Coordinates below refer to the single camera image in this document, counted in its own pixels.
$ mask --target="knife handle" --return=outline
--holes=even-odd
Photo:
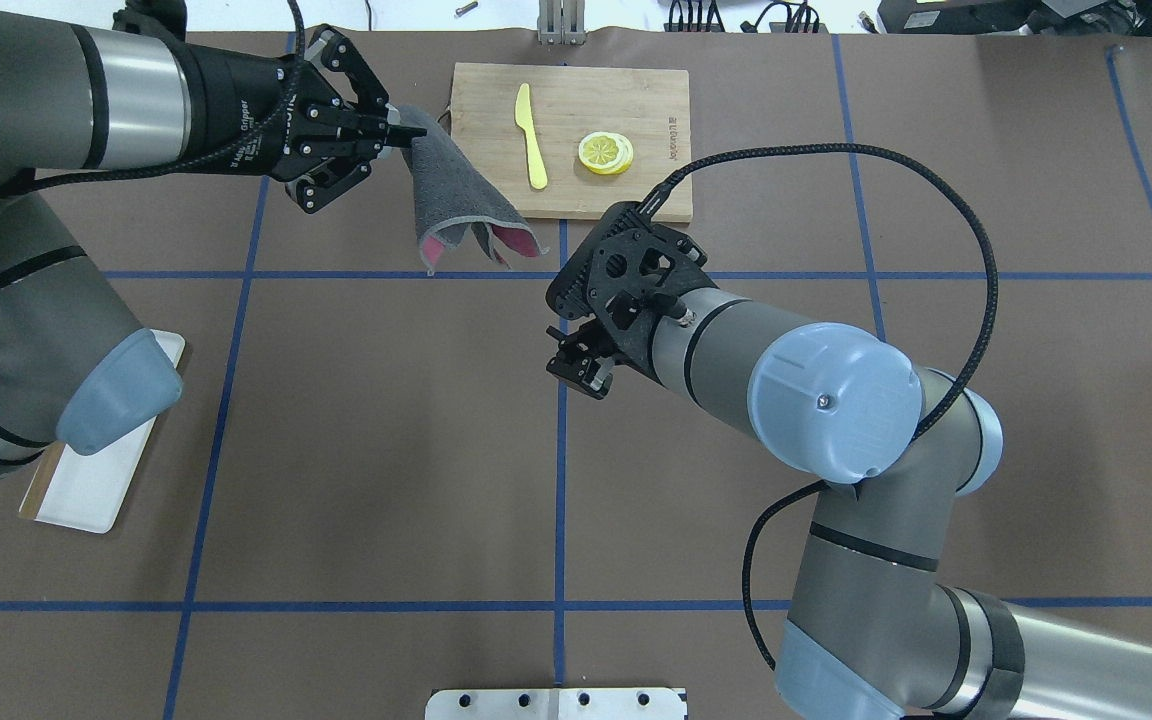
[[[536,130],[524,128],[522,135],[526,137],[526,182],[536,190],[545,190],[550,176],[545,173],[545,161],[540,159],[540,143],[536,142]]]

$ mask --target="white label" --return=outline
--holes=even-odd
[[[905,29],[933,26],[933,24],[937,23],[938,17],[941,17],[940,10],[924,10],[923,13],[915,13],[905,20]]]

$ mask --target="light blue joint cap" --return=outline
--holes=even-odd
[[[954,382],[954,376],[941,372],[932,367],[932,372]],[[988,478],[993,471],[998,470],[998,462],[1002,461],[1002,420],[993,410],[993,406],[985,397],[980,397],[970,389],[963,389],[964,397],[972,406],[977,423],[980,424],[980,460],[977,461],[977,469],[972,472],[972,478],[963,483],[963,487],[957,488],[955,497],[972,495]]]
[[[804,720],[900,720],[905,714],[790,620],[776,660],[776,691]]]
[[[180,400],[180,376],[154,332],[141,328],[88,374],[60,414],[56,438],[79,455],[104,450]]]
[[[852,484],[904,454],[923,410],[923,384],[895,347],[851,325],[814,323],[763,351],[748,402],[755,433],[772,455]]]

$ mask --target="white mounting plate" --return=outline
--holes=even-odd
[[[588,696],[586,705],[581,696]],[[682,688],[461,689],[429,698],[425,720],[687,720],[685,698]]]

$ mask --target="robotic arm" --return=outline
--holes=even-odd
[[[605,397],[613,366],[630,366],[826,480],[774,664],[787,705],[806,720],[899,720],[905,706],[1152,720],[1152,647],[937,584],[955,497],[1002,455],[992,407],[864,331],[719,290],[696,242],[650,220],[660,202],[614,205],[550,285],[554,313],[593,319],[550,328],[548,370]]]
[[[189,45],[184,24],[179,0],[132,1],[115,31],[0,12],[0,477],[55,439],[100,450],[182,389],[152,333],[35,191],[264,174],[316,213],[425,132],[401,124],[334,28],[271,59]],[[100,172],[35,179],[36,168]]]

